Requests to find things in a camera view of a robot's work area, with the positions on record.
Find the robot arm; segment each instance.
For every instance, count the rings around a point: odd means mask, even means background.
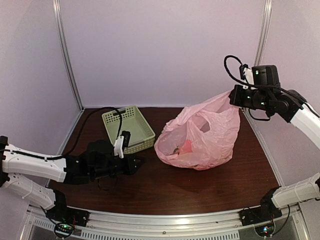
[[[42,187],[22,174],[43,177],[64,184],[88,184],[119,174],[132,175],[143,164],[133,154],[124,155],[130,133],[123,131],[115,147],[104,140],[91,142],[79,156],[52,156],[20,149],[0,136],[0,187],[7,188],[43,209],[50,219],[85,227],[89,212],[67,207],[65,195]]]
[[[280,88],[276,66],[263,65],[249,69],[241,64],[240,76],[247,82],[234,86],[229,95],[230,104],[249,110],[263,110],[269,118],[277,113],[287,123],[301,130],[320,149],[319,115],[298,92]],[[281,208],[311,199],[320,200],[320,173],[290,186],[271,189],[260,201],[260,207],[240,212],[242,224],[269,221],[272,215],[282,215]]]

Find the black bracket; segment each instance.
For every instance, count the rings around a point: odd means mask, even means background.
[[[274,208],[267,215],[262,214],[262,212],[263,207],[261,206],[241,210],[239,215],[242,226],[259,224],[282,216],[281,210],[277,208]]]
[[[239,212],[243,226],[271,221],[282,216],[281,210],[276,208],[272,202],[272,197],[278,188],[279,186],[268,191],[261,199],[260,206],[248,207],[248,209],[243,209]]]
[[[65,195],[57,190],[55,194],[55,206],[46,211],[46,217],[57,222],[86,227],[90,213],[85,210],[67,207]]]
[[[241,65],[241,66],[239,67],[240,78],[241,78],[242,80],[245,80],[245,79],[246,79],[246,76],[245,76],[245,74],[244,74],[244,70],[245,70],[245,69],[248,69],[248,68],[249,68],[248,64],[243,64],[243,65]]]

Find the white wall panel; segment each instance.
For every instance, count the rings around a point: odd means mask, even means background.
[[[51,0],[0,0],[0,135],[56,154],[78,110]],[[28,202],[0,189],[0,239],[18,237]]]
[[[230,90],[224,57],[253,63],[264,2],[61,1],[83,105],[185,106]]]
[[[320,112],[320,2],[275,0],[262,64],[278,68],[281,86],[302,94]],[[256,122],[285,185],[320,171],[320,150],[298,129],[274,116]],[[301,205],[313,240],[319,239],[320,202]]]

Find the pink plastic bag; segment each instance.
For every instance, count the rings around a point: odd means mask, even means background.
[[[239,108],[230,92],[185,107],[154,144],[158,157],[180,168],[206,170],[228,162],[240,128]]]

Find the metal frame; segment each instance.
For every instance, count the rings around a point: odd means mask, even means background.
[[[261,32],[260,32],[258,48],[255,55],[254,66],[258,66],[261,64],[263,52],[265,50],[266,41],[269,33],[271,15],[272,15],[272,0],[265,0]]]
[[[53,3],[53,11],[54,11],[54,17],[56,21],[56,26],[58,30],[58,35],[60,39],[60,46],[62,50],[62,57],[65,65],[65,70],[68,75],[68,79],[70,82],[71,90],[77,105],[77,108],[79,111],[83,110],[83,105],[81,102],[80,94],[77,88],[77,84],[75,81],[75,76],[74,72],[72,70],[71,62],[70,62],[70,57],[69,57],[69,52],[67,48],[67,41],[66,41],[66,36],[65,36],[65,30],[64,30],[64,25],[62,21],[62,15],[61,15],[61,8],[60,8],[60,0],[52,0]]]
[[[300,240],[310,240],[304,218],[298,204],[292,205],[291,216]],[[240,209],[206,214],[188,215],[134,215],[110,212],[90,212],[87,227],[76,227],[74,236],[81,239],[239,239],[239,230],[252,228],[253,225],[242,226],[238,212]],[[288,209],[282,209],[285,219]],[[46,219],[42,210],[29,206],[27,218],[20,236],[21,240],[28,240],[32,227],[37,226],[52,231],[53,224]]]

